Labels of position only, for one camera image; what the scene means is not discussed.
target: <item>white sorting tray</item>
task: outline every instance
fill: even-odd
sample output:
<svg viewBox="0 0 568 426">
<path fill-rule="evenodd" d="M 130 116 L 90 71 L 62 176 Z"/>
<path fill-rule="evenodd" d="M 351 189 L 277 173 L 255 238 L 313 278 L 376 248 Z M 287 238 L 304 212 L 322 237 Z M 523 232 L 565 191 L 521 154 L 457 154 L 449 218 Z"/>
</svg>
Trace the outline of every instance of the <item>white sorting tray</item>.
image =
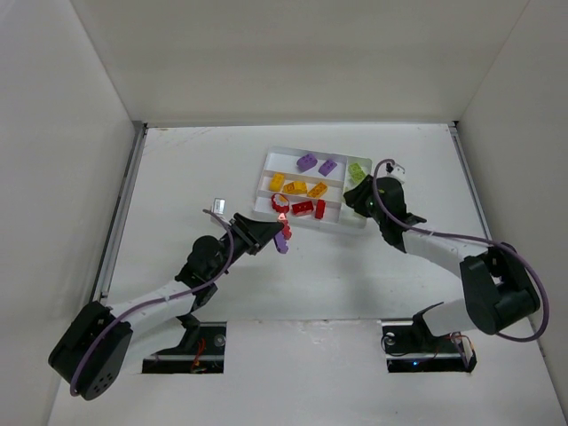
<svg viewBox="0 0 568 426">
<path fill-rule="evenodd" d="M 296 166 L 296 162 L 300 157 L 309 153 L 312 153 L 318 159 L 318 164 L 302 173 Z M 336 162 L 337 167 L 324 177 L 318 170 L 321 164 L 328 159 Z M 275 193 L 268 188 L 274 173 L 282 173 L 286 176 L 285 184 L 300 180 L 308 185 L 308 191 L 319 182 L 323 182 L 327 185 L 326 193 L 320 197 L 326 202 L 324 217 L 318 220 L 313 216 L 313 213 L 307 216 L 295 217 L 290 211 L 290 213 L 287 214 L 290 223 L 329 231 L 360 233 L 363 228 L 365 228 L 367 220 L 348 208 L 343 201 L 343 193 L 356 186 L 351 181 L 351 177 L 347 172 L 349 165 L 354 162 L 357 162 L 367 174 L 371 172 L 373 162 L 368 158 L 318 153 L 315 151 L 285 148 L 281 146 L 270 148 L 266 155 L 266 161 L 264 162 L 263 171 L 260 175 L 258 188 L 256 189 L 256 201 L 255 207 L 253 208 L 255 215 L 263 219 L 274 219 L 278 216 L 278 213 L 272 209 L 271 202 L 271 197 Z M 307 195 L 284 195 L 290 200 L 290 204 L 306 200 L 312 200 L 314 203 L 317 201 L 317 199 L 310 198 Z"/>
</svg>

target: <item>red lego brick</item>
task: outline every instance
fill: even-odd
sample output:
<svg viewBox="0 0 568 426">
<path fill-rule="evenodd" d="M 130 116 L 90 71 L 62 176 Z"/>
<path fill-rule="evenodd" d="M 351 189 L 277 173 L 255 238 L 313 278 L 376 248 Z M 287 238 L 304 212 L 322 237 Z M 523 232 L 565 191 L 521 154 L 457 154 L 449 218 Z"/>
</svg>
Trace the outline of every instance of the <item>red lego brick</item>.
<svg viewBox="0 0 568 426">
<path fill-rule="evenodd" d="M 292 204 L 292 213 L 295 216 L 309 215 L 313 212 L 313 203 L 311 201 L 298 202 Z"/>
<path fill-rule="evenodd" d="M 279 213 L 288 213 L 290 211 L 290 201 L 281 193 L 276 193 L 271 197 L 272 208 Z"/>
<path fill-rule="evenodd" d="M 316 213 L 314 215 L 315 218 L 322 219 L 324 211 L 326 211 L 326 202 L 323 200 L 318 200 L 316 204 Z"/>
<path fill-rule="evenodd" d="M 288 221 L 284 224 L 284 229 L 281 231 L 282 235 L 284 235 L 284 239 L 288 241 L 292 238 L 292 230 L 290 229 L 290 225 L 288 225 Z"/>
</svg>

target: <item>white floor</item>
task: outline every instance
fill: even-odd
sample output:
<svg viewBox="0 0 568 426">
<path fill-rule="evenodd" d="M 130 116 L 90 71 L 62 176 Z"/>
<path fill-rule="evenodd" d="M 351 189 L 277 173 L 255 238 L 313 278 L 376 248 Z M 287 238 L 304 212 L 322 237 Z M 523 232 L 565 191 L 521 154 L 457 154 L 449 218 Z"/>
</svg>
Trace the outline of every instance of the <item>white floor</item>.
<svg viewBox="0 0 568 426">
<path fill-rule="evenodd" d="M 270 146 L 393 157 L 406 167 L 411 211 L 442 230 L 483 232 L 445 125 L 154 129 L 110 303 L 159 287 L 196 238 L 222 234 L 201 213 L 215 197 L 248 215 Z M 51 425 L 564 424 L 536 343 L 472 333 L 473 375 L 387 374 L 376 319 L 410 316 L 462 290 L 449 272 L 387 246 L 373 223 L 367 229 L 353 237 L 296 226 L 287 255 L 269 246 L 233 266 L 198 311 L 229 320 L 223 375 L 124 373 L 91 403 L 62 386 Z M 531 333 L 528 321 L 508 331 Z"/>
</svg>

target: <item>purple lego brick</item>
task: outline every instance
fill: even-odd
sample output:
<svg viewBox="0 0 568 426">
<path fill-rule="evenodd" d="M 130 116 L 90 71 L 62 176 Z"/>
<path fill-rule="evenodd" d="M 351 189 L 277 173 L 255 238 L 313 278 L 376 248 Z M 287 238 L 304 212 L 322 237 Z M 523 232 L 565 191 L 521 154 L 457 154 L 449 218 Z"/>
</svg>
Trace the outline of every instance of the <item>purple lego brick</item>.
<svg viewBox="0 0 568 426">
<path fill-rule="evenodd" d="M 321 173 L 323 176 L 326 177 L 336 167 L 337 167 L 336 162 L 334 162 L 333 160 L 327 160 L 319 168 L 319 173 Z"/>
<path fill-rule="evenodd" d="M 284 234 L 279 232 L 274 237 L 274 245 L 276 246 L 276 251 L 278 251 L 281 255 L 285 255 L 288 253 L 288 244 L 286 243 L 286 238 L 284 238 Z"/>
<path fill-rule="evenodd" d="M 318 159 L 316 157 L 313 156 L 312 153 L 306 154 L 303 157 L 301 157 L 297 162 L 296 165 L 298 166 L 298 168 L 304 172 L 306 170 L 311 169 L 312 167 L 315 167 L 315 165 L 318 163 Z"/>
</svg>

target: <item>lego brick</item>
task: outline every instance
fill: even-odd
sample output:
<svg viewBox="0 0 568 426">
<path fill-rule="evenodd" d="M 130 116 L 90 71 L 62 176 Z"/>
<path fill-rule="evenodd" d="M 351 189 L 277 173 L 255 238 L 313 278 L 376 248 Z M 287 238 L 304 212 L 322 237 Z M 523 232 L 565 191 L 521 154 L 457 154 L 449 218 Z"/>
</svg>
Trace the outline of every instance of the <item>lego brick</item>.
<svg viewBox="0 0 568 426">
<path fill-rule="evenodd" d="M 284 185 L 284 181 L 286 180 L 286 177 L 281 174 L 281 173 L 274 173 L 274 176 L 272 177 L 272 180 L 270 181 L 270 185 L 268 186 L 268 189 L 270 189 L 271 191 L 277 193 L 280 191 L 280 189 L 282 189 L 282 186 Z"/>
<path fill-rule="evenodd" d="M 319 166 L 319 173 L 323 176 L 327 176 L 329 173 L 333 171 L 334 168 L 337 167 L 337 163 L 333 160 L 327 160 L 321 166 Z"/>
<path fill-rule="evenodd" d="M 289 193 L 292 195 L 301 195 L 303 193 L 308 193 L 308 187 L 305 182 L 300 182 L 299 180 L 292 182 L 291 184 L 284 185 L 282 188 L 283 193 Z"/>
<path fill-rule="evenodd" d="M 319 198 L 327 191 L 327 185 L 323 182 L 319 182 L 315 185 L 310 192 L 308 192 L 308 197 L 310 198 Z"/>
<path fill-rule="evenodd" d="M 309 215 L 313 212 L 313 203 L 311 201 L 298 202 L 297 204 L 292 204 L 292 213 L 295 216 Z"/>
<path fill-rule="evenodd" d="M 316 203 L 316 212 L 314 214 L 314 217 L 316 219 L 322 219 L 325 211 L 326 211 L 326 202 L 323 200 L 318 200 L 318 202 Z"/>
<path fill-rule="evenodd" d="M 278 213 L 288 213 L 290 211 L 290 201 L 281 193 L 276 193 L 271 197 L 272 208 Z"/>
<path fill-rule="evenodd" d="M 356 184 L 361 183 L 361 181 L 363 181 L 363 179 L 366 176 L 366 174 L 363 171 L 363 169 L 361 168 L 361 166 L 359 166 L 359 164 L 356 163 L 356 162 L 351 164 L 347 168 L 347 171 L 349 172 L 349 176 L 351 176 L 351 180 Z"/>
<path fill-rule="evenodd" d="M 281 255 L 288 253 L 288 244 L 286 243 L 286 239 L 282 232 L 277 233 L 273 241 L 276 246 L 276 251 L 278 251 Z"/>
<path fill-rule="evenodd" d="M 282 235 L 284 235 L 284 239 L 286 241 L 288 241 L 290 238 L 292 238 L 292 229 L 290 228 L 290 225 L 288 224 L 288 222 L 284 225 L 284 229 L 282 229 Z"/>
<path fill-rule="evenodd" d="M 290 228 L 290 224 L 288 223 L 288 219 L 284 213 L 280 213 L 278 216 L 278 221 L 284 224 L 284 229 L 282 229 L 282 235 L 284 235 L 284 239 L 288 241 L 292 238 L 292 229 Z"/>
<path fill-rule="evenodd" d="M 300 171 L 302 172 L 305 172 L 311 169 L 312 167 L 315 167 L 316 164 L 318 164 L 318 159 L 314 157 L 312 153 L 300 157 L 300 159 L 296 162 L 298 169 L 300 169 Z"/>
</svg>

